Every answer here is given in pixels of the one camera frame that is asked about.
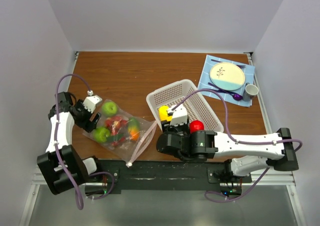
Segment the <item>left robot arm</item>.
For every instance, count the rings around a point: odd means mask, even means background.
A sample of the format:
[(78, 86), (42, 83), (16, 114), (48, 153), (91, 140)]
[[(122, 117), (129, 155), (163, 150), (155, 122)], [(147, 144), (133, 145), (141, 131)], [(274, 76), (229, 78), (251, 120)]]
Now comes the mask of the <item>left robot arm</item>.
[(77, 185), (90, 179), (98, 182), (103, 178), (103, 169), (98, 166), (95, 156), (81, 159), (72, 146), (72, 130), (76, 125), (85, 132), (92, 132), (101, 117), (97, 113), (91, 119), (102, 98), (90, 94), (84, 100), (76, 100), (70, 92), (57, 94), (57, 104), (51, 108), (48, 118), (51, 122), (51, 135), (44, 154), (37, 157), (37, 165), (50, 189), (60, 194), (74, 187), (70, 177), (64, 171), (68, 169)]

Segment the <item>yellow fake lemon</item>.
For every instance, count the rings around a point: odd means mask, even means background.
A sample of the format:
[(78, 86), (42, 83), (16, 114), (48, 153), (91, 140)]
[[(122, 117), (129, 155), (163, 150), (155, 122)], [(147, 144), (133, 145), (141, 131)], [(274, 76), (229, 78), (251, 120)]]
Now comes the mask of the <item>yellow fake lemon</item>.
[(167, 105), (163, 105), (159, 107), (158, 114), (159, 114), (160, 121), (170, 122), (172, 120), (172, 116), (168, 115), (168, 109), (169, 109), (169, 106)]

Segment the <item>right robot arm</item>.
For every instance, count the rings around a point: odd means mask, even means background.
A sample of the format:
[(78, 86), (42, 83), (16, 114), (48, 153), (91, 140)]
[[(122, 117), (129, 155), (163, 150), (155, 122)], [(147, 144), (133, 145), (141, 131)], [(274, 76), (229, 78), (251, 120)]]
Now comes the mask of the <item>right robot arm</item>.
[(226, 133), (205, 130), (199, 120), (177, 126), (162, 122), (162, 130), (156, 142), (157, 151), (181, 161), (202, 163), (215, 157), (233, 156), (222, 173), (228, 182), (269, 167), (276, 171), (299, 169), (288, 128), (266, 135), (235, 135), (235, 140)]

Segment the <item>clear zip top bag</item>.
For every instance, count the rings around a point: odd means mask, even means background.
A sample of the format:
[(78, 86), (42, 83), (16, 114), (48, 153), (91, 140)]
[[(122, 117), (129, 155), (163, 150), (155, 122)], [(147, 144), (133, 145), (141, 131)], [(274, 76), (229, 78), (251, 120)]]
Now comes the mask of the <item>clear zip top bag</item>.
[(126, 167), (132, 167), (150, 145), (157, 129), (156, 121), (147, 121), (121, 109), (106, 99), (99, 110), (96, 129), (83, 135), (120, 157)]

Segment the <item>red fake apple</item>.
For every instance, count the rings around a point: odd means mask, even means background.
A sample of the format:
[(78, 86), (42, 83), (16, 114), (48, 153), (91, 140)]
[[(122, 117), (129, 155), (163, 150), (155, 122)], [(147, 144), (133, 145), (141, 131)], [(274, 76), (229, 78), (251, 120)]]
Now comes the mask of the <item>red fake apple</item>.
[(194, 120), (189, 124), (190, 134), (199, 130), (204, 130), (204, 129), (205, 129), (204, 124), (199, 120)]

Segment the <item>white perforated plastic basket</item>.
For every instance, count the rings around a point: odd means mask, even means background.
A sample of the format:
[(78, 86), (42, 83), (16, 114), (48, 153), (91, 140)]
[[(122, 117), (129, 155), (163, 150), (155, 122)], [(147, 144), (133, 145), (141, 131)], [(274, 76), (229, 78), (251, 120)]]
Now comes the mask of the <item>white perforated plastic basket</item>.
[[(146, 97), (146, 102), (157, 124), (161, 127), (159, 108), (163, 105), (178, 104), (187, 95), (196, 91), (197, 87), (189, 79), (183, 79), (163, 86)], [(201, 93), (196, 93), (183, 102), (187, 110), (189, 121), (199, 120), (204, 124), (205, 130), (223, 132), (224, 126)]]

